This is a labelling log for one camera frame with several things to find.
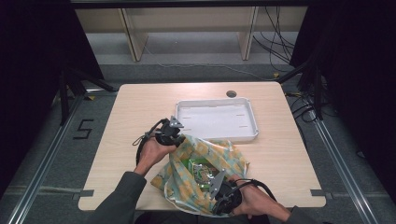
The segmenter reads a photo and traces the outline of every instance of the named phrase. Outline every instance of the person's right hand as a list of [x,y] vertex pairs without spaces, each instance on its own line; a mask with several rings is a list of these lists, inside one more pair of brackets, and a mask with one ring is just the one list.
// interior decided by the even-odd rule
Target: person's right hand
[[[233,175],[229,178],[229,181],[235,181],[240,179],[238,175]],[[241,185],[245,181],[236,181],[237,185]],[[270,198],[266,193],[257,188],[254,185],[246,185],[241,189],[242,202],[237,206],[233,213],[237,215],[246,214],[248,218],[259,215],[269,215],[275,217],[282,222],[285,222],[289,216],[290,211],[286,209],[282,204],[277,203]]]

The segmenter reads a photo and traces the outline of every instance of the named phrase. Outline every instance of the desk leg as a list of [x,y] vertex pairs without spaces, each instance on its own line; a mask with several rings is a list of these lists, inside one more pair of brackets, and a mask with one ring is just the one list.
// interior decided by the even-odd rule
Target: desk leg
[[129,50],[132,54],[134,62],[139,62],[142,58],[143,51],[146,46],[146,42],[149,38],[147,33],[140,33],[134,28],[134,23],[128,17],[126,8],[120,9],[120,16],[122,26],[124,27],[126,37],[128,39]]
[[239,48],[241,49],[242,60],[248,60],[250,53],[251,41],[254,35],[254,26],[256,24],[257,15],[259,13],[258,7],[252,7],[250,13],[249,23],[246,25],[246,31],[238,32]]

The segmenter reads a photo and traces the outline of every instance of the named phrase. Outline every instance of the light wood tabletop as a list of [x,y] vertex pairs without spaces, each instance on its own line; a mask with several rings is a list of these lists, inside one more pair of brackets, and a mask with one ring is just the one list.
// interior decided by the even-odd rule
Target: light wood tabletop
[[[121,86],[84,187],[93,190],[93,195],[81,197],[78,207],[85,211],[96,209],[115,189],[123,173],[135,168],[137,147],[132,142],[160,119],[175,115],[179,101],[226,99],[227,91],[249,99],[260,130],[254,140],[235,144],[250,162],[247,177],[265,183],[286,207],[324,206],[324,197],[311,195],[311,189],[321,187],[280,85],[212,82]],[[168,161],[165,157],[146,175],[148,183],[137,210],[176,209],[149,183]]]

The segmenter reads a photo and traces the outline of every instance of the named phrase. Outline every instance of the person's left hand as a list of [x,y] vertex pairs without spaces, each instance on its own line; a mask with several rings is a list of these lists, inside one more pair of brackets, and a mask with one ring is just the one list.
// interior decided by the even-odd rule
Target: person's left hand
[[150,137],[146,144],[143,145],[143,150],[140,153],[140,161],[134,169],[134,172],[145,176],[154,164],[161,161],[163,157],[175,150],[176,146],[163,146],[155,140],[155,137]]

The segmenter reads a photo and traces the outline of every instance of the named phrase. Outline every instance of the patterned bag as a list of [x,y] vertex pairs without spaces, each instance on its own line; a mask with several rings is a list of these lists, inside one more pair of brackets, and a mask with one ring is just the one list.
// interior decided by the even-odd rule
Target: patterned bag
[[163,190],[166,200],[181,211],[218,217],[211,212],[216,201],[210,200],[208,190],[197,183],[196,176],[186,167],[186,161],[206,159],[218,171],[225,169],[226,177],[236,174],[242,178],[246,177],[248,162],[228,140],[206,141],[185,136],[186,140],[169,155],[169,162],[151,180],[151,185]]

